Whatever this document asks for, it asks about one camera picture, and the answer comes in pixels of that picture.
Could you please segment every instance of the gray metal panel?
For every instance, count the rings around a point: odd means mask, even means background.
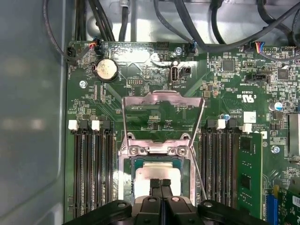
[[[300,156],[300,114],[289,115],[289,151],[291,156]]]
[[[49,3],[59,44],[72,33],[72,2]],[[46,36],[41,0],[1,1],[0,49],[0,224],[60,225],[65,69]]]
[[[209,0],[192,0],[186,3],[194,24],[205,43],[216,43],[210,25]],[[241,40],[255,32],[261,30],[267,24],[260,18],[257,12],[256,0],[225,0],[218,11],[217,21],[220,33],[228,43]],[[113,23],[113,32],[118,39],[121,26],[121,6],[117,0],[101,0],[101,3],[107,13],[108,18]],[[269,0],[267,1],[267,11],[275,18],[281,16],[291,6],[297,3],[297,0]],[[134,14],[133,5],[136,5],[136,40],[140,42],[150,41],[173,41],[183,42],[178,36],[174,35],[165,28],[157,19],[152,0],[131,0],[129,22]],[[172,2],[162,1],[159,3],[159,9],[166,20],[176,29],[189,37],[184,28],[175,5]],[[293,16],[284,21],[284,24],[291,27]],[[92,16],[91,10],[87,9],[87,33],[90,39],[98,34],[96,21]],[[128,24],[126,41],[130,41],[130,26]],[[261,38],[267,45],[285,45],[287,44],[284,34],[277,29]]]

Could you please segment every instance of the blue connector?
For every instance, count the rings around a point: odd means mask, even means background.
[[[278,225],[278,200],[274,195],[267,195],[267,222],[271,225]]]

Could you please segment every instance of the usb port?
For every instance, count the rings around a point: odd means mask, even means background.
[[[171,67],[171,70],[170,70],[170,79],[173,82],[179,80],[179,74],[178,74],[178,68],[177,67]]]

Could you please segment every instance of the cable connector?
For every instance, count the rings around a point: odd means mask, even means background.
[[[220,8],[224,0],[212,0],[210,3],[210,9]]]
[[[129,0],[120,0],[120,6],[129,8]]]

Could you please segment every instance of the motherboard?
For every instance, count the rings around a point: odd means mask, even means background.
[[[263,51],[289,58],[297,49]],[[289,187],[300,176],[299,81],[300,62],[251,46],[91,45],[67,70],[65,221],[116,199],[134,203],[152,178],[170,179],[173,195],[194,205],[207,197],[270,224],[292,212],[297,221],[299,193]]]

